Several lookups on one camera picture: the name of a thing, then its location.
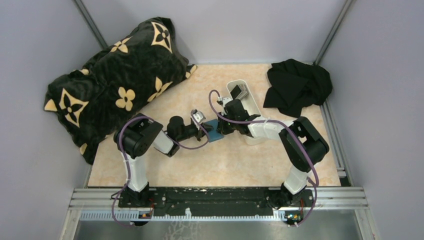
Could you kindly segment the blue leather card holder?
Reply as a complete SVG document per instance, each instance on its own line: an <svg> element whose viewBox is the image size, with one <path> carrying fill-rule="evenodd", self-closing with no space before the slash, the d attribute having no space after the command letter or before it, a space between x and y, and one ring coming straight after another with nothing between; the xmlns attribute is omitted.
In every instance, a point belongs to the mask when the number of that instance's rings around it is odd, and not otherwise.
<svg viewBox="0 0 424 240"><path fill-rule="evenodd" d="M205 130L207 130L209 135L209 143L219 141L224 138L224 135L218 132L218 123L217 119L212 119L202 123L202 126Z"/></svg>

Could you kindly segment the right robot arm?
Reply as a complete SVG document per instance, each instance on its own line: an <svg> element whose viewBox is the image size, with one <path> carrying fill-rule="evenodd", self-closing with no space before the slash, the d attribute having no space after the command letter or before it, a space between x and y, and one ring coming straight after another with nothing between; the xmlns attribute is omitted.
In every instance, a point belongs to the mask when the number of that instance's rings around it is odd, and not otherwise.
<svg viewBox="0 0 424 240"><path fill-rule="evenodd" d="M217 103L222 107L217 115L222 135L238 131L249 138L281 141L292 164L281 189L292 196L306 187L309 173L317 173L315 165L330 151L328 143L306 117L283 123L260 114L250 115L239 99L219 97Z"/></svg>

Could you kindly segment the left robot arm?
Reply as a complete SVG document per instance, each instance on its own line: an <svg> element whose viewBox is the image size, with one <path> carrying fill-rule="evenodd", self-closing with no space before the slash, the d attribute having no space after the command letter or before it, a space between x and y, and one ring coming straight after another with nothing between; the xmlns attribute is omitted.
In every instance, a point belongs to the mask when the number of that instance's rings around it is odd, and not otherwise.
<svg viewBox="0 0 424 240"><path fill-rule="evenodd" d="M187 147L180 144L189 138L201 140L208 136L202 123L205 115L196 109L190 113L191 124L184 125L179 116L169 120L167 130L163 125L142 113L136 114L127 121L113 137L118 150L123 156L126 172L125 188L137 194L144 191L148 185L145 154L153 147L160 153L172 157L180 149L195 150L199 147Z"/></svg>

